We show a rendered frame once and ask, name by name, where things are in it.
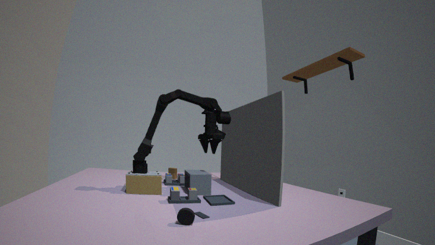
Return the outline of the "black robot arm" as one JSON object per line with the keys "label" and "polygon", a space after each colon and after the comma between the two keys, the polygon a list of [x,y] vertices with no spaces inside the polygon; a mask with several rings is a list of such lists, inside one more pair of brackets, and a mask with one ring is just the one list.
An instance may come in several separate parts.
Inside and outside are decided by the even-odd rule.
{"label": "black robot arm", "polygon": [[147,129],[146,136],[140,144],[138,152],[133,156],[133,174],[146,174],[148,172],[145,158],[151,153],[151,149],[154,146],[151,145],[151,142],[156,131],[156,127],[159,123],[160,116],[168,104],[176,99],[191,102],[202,107],[204,109],[202,114],[206,114],[205,123],[217,122],[218,124],[230,124],[231,122],[231,116],[229,112],[222,111],[215,98],[204,98],[179,89],[168,94],[160,95],[158,98],[155,114],[151,120],[149,128]]}

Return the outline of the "black ball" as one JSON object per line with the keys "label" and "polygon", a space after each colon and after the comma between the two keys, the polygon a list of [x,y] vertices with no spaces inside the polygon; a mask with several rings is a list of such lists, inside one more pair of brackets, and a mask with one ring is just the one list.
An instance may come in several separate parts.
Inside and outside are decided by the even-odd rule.
{"label": "black ball", "polygon": [[179,210],[177,220],[182,225],[191,225],[194,222],[195,214],[189,208],[182,208]]}

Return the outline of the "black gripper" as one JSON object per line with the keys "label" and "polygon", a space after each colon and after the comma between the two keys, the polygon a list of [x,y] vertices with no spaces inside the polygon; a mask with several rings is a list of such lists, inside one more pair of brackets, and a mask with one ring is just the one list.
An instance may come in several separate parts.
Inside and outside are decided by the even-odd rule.
{"label": "black gripper", "polygon": [[[199,134],[198,139],[200,139],[200,143],[205,153],[207,153],[208,144],[210,142],[212,153],[215,154],[218,144],[224,139],[224,135],[222,133],[216,133],[216,123],[206,122],[205,125],[205,133]],[[212,140],[211,140],[212,139]]]}

